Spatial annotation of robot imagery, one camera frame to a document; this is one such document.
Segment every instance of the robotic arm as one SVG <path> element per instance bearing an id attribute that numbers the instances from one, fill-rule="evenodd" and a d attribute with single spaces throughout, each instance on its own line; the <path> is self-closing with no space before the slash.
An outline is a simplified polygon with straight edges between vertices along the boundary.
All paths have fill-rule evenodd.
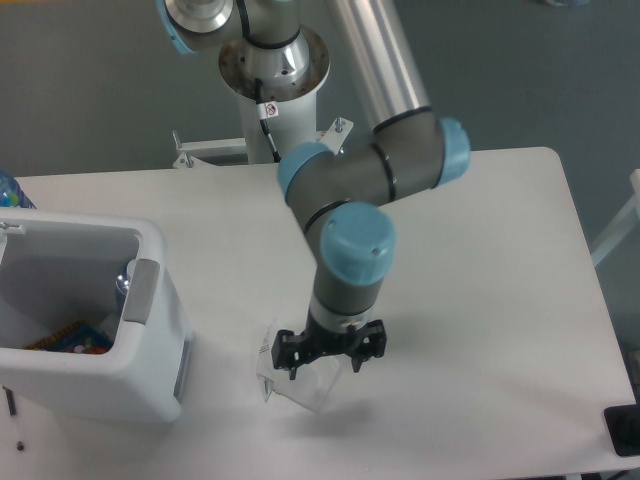
<path id="1" fill-rule="evenodd" d="M 393 1 L 327 4 L 345 39 L 375 141 L 335 156 L 304 132 L 277 132 L 275 143 L 286 145 L 278 180 L 318 265 L 304 331 L 279 331 L 272 349 L 274 367 L 288 370 L 292 380 L 297 368 L 321 356 L 346 354 L 358 372 L 363 362 L 384 355 L 384 325 L 372 320 L 372 311 L 393 261 L 395 232 L 377 207 L 458 178 L 470 160 L 461 125 L 431 110 Z M 296 99 L 319 88 L 328 73 L 328 64 L 326 72 L 318 67 L 323 45 L 314 50 L 318 42 L 307 41 L 312 32 L 297 33 L 298 0 L 166 0 L 166 10 L 190 48 L 242 37 L 234 54 L 245 96 L 246 85 L 258 79 L 270 98 Z M 229 58 L 225 48 L 221 59 Z M 252 66 L 246 68 L 249 52 Z M 281 67 L 278 59 L 289 67 L 265 75 Z M 256 65 L 264 67 L 264 78 L 255 74 Z M 252 101 L 260 100 L 260 88 Z M 294 113 L 296 121 L 311 113 L 315 125 L 315 103 L 313 112 Z"/>

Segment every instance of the clear plastic object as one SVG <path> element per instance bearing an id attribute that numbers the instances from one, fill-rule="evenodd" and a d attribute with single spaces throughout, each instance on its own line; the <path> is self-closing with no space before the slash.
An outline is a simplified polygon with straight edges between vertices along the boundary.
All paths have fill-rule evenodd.
<path id="1" fill-rule="evenodd" d="M 272 323 L 258 352 L 256 374 L 262 398 L 266 402 L 272 393 L 282 395 L 301 407 L 319 412 L 341 373 L 335 357 L 321 357 L 298 369 L 296 379 L 289 380 L 289 372 L 273 368 L 271 348 L 279 327 Z"/>

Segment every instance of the metal bracket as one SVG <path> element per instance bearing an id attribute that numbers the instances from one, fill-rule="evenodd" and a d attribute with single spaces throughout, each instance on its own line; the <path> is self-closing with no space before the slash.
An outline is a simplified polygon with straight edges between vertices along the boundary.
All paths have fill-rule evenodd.
<path id="1" fill-rule="evenodd" d="M 26 233 L 24 225 L 8 223 L 4 220 L 0 220 L 0 230 L 3 230 L 0 235 L 5 233 L 24 235 Z"/>
<path id="2" fill-rule="evenodd" d="M 352 129 L 352 121 L 338 117 L 322 136 L 320 142 L 329 147 L 334 155 L 338 155 L 339 153 L 342 153 L 342 144 L 347 139 Z"/>
<path id="3" fill-rule="evenodd" d="M 351 367 L 360 371 L 363 362 L 371 357 L 384 356 L 387 334 L 382 320 L 368 322 L 360 330 L 333 333 L 325 330 L 311 316 L 300 335 L 291 330 L 279 330 L 271 350 L 273 368 L 289 372 L 295 380 L 299 367 L 320 357 L 345 354 L 351 357 Z"/>
<path id="4" fill-rule="evenodd" d="M 316 139 L 324 143 L 334 154 L 342 153 L 342 144 L 353 129 L 353 122 L 338 117 L 326 132 L 316 132 Z M 195 168 L 212 166 L 200 158 L 220 158 L 235 155 L 246 155 L 247 143 L 244 138 L 227 138 L 224 140 L 207 140 L 204 142 L 182 143 L 178 132 L 173 131 L 173 141 L 178 158 L 173 168 Z"/>

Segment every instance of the light blue joint cap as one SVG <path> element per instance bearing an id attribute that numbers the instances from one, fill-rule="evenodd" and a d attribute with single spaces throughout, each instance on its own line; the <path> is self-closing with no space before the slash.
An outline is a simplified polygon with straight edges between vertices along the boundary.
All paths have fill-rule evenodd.
<path id="1" fill-rule="evenodd" d="M 460 178 L 471 163 L 471 145 L 467 132 L 455 118 L 441 118 L 444 134 L 444 164 L 438 185 Z"/>
<path id="2" fill-rule="evenodd" d="M 389 273 L 395 246 L 393 222 L 370 203 L 339 206 L 320 233 L 320 255 L 327 268 L 358 287 L 373 285 Z"/>
<path id="3" fill-rule="evenodd" d="M 313 157 L 325 152 L 331 152 L 331 150 L 324 143 L 307 142 L 298 145 L 280 160 L 280 164 L 278 165 L 278 183 L 280 184 L 280 189 L 282 190 L 285 201 L 287 200 L 289 185 L 291 185 L 298 171 Z"/>
<path id="4" fill-rule="evenodd" d="M 169 35 L 171 43 L 178 51 L 178 53 L 180 55 L 192 55 L 196 53 L 191 50 L 186 43 L 184 43 L 180 35 L 178 35 L 178 32 L 176 32 L 176 29 L 171 23 L 169 15 L 167 14 L 167 9 L 164 6 L 164 0 L 156 0 L 156 7 L 158 7 L 158 13 L 160 14 L 160 19 L 162 20 L 164 29 L 167 31 L 167 35 Z"/>

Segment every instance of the gray floor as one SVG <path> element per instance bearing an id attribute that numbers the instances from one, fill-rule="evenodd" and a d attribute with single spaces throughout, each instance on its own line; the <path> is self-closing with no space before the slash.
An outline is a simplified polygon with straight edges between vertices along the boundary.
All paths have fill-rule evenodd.
<path id="1" fill-rule="evenodd" d="M 527 0 L 396 0 L 434 108 L 476 150 L 556 150 L 587 241 L 630 197 L 640 168 L 640 2 L 576 9 Z M 319 126 L 337 115 L 369 139 L 323 2 L 305 23 L 332 74 Z M 174 53 L 151 0 L 0 5 L 0 167 L 16 175 L 166 168 L 183 141 L 240 136 L 217 52 Z M 625 350 L 640 348 L 640 229 L 599 269 Z"/>
<path id="2" fill-rule="evenodd" d="M 613 477 L 616 473 L 617 472 L 601 473 L 600 476 L 602 477 L 602 480 L 608 480 L 609 478 Z M 640 480 L 640 471 L 633 470 L 627 473 L 625 476 L 621 477 L 620 480 Z"/>

